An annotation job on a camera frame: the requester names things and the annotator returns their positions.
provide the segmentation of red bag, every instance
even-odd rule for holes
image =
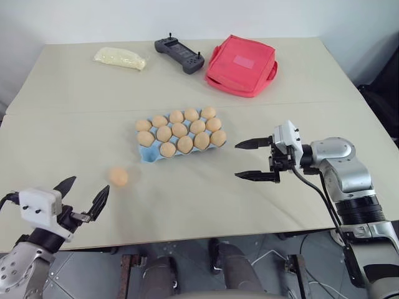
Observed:
[[[214,48],[205,80],[224,92],[255,97],[276,76],[274,52],[261,42],[229,36]]]

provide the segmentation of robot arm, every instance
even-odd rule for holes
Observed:
[[[22,218],[34,230],[31,235],[22,235],[12,251],[0,259],[0,298],[41,299],[54,253],[72,240],[83,222],[95,221],[101,213],[109,186],[97,194],[87,213],[75,213],[71,206],[62,204],[75,178],[62,181],[50,191],[30,188],[2,200],[18,204]]]
[[[399,241],[383,215],[370,173],[356,158],[354,145],[339,137],[302,145],[299,130],[286,121],[267,138],[236,145],[244,149],[260,146],[271,147],[271,172],[244,171],[236,176],[279,183],[280,171],[292,171],[325,201],[345,244],[345,264],[352,283],[366,288],[372,299],[399,298],[395,297],[399,296]],[[304,174],[319,174],[325,194],[303,178],[299,168]]]

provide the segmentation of gray floor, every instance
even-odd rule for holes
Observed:
[[[254,261],[268,250],[281,254],[299,252],[303,236],[280,240],[275,235],[247,235],[223,237],[224,241],[237,245],[250,261]],[[51,268],[44,290],[44,299],[98,299],[116,298],[122,254],[146,252],[149,259],[162,255],[173,256],[180,273],[182,292],[224,289],[223,274],[212,276],[208,272],[207,241],[184,240],[157,244],[121,247],[115,255],[95,252],[59,252]],[[349,281],[344,257],[340,247],[332,241],[328,232],[318,232],[306,238],[302,254],[307,269],[322,283],[340,291],[349,299],[366,298],[362,289],[353,287]],[[255,264],[263,287],[269,293],[287,295],[288,288],[300,298],[295,275],[285,273],[284,261],[271,254]],[[130,279],[128,297],[137,298],[142,269],[134,268]],[[318,284],[310,285],[313,298],[331,298]],[[334,298],[342,298],[334,293]]]

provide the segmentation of black chair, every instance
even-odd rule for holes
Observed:
[[[358,90],[399,146],[399,48],[370,85]]]

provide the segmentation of table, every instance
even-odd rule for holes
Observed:
[[[306,49],[303,60],[294,62],[292,57],[283,55],[291,50],[287,45],[301,45],[301,41],[303,47],[299,49]],[[198,49],[200,45],[205,48],[214,43],[193,42],[197,47],[187,44]],[[132,48],[149,45],[129,44]],[[356,89],[317,39],[273,39],[268,44],[280,47],[277,49],[280,72],[276,81],[254,99],[213,90],[202,78],[196,78],[200,74],[184,75],[167,57],[160,59],[156,54],[150,56],[154,61],[150,60],[147,73],[83,61],[82,68],[76,72],[79,53],[88,54],[87,48],[94,50],[100,45],[45,48],[22,88],[25,91],[21,90],[9,107],[0,129],[0,164],[4,173],[0,192],[5,194],[11,189],[30,186],[53,187],[60,180],[76,175],[78,178],[64,202],[81,212],[90,207],[96,193],[108,183],[109,168],[126,167],[132,178],[129,184],[123,188],[112,187],[108,204],[97,221],[80,227],[73,242],[65,243],[63,249],[332,227],[317,193],[293,174],[282,174],[280,184],[255,183],[234,176],[235,172],[244,170],[267,171],[269,156],[267,148],[244,151],[234,149],[234,145],[248,138],[268,136],[276,125],[290,119],[300,128],[304,143],[329,136],[341,136],[353,142],[357,156],[373,176],[387,218],[399,219],[399,203],[395,200],[399,169],[387,167],[399,165],[399,152]],[[320,67],[321,62],[309,66],[313,61],[310,54],[306,58],[309,49],[314,49],[315,60],[324,61],[324,69],[329,70],[327,74]],[[64,61],[63,67],[59,66],[61,74],[55,73],[54,78],[50,78],[43,69],[55,67],[56,61],[50,59],[56,56],[51,55],[54,52],[63,52],[66,56],[70,53],[76,59],[60,55],[59,61]],[[107,78],[109,89],[121,88],[115,91],[116,96],[110,99],[98,90],[92,91],[91,84],[85,87],[81,82],[84,72],[103,76],[91,70],[93,65],[98,67],[98,73],[112,74]],[[288,67],[304,72],[297,78],[301,84],[292,89],[288,88],[287,80],[294,84],[294,78]],[[74,72],[80,80],[74,78]],[[42,80],[50,80],[52,84],[60,82],[58,76],[70,80],[59,86],[59,97],[56,97],[55,88],[46,90],[43,82],[40,85],[41,74]],[[139,75],[159,80],[163,87],[167,86],[165,82],[173,84],[173,94],[161,97],[164,88],[151,88],[149,83],[145,88],[146,81]],[[130,78],[131,86],[126,86],[127,79],[124,84],[120,83],[124,77]],[[105,81],[98,83],[105,92]],[[84,97],[77,98],[78,87]],[[26,89],[31,89],[30,101]],[[92,92],[99,97],[96,105],[90,96]],[[217,107],[228,134],[224,147],[154,164],[139,163],[135,120],[166,113],[172,108],[205,105]],[[315,177],[309,179],[318,183]],[[19,209],[11,204],[3,207],[0,225],[11,227],[8,234],[0,236],[0,251],[8,251],[20,234],[30,231],[20,220]]]

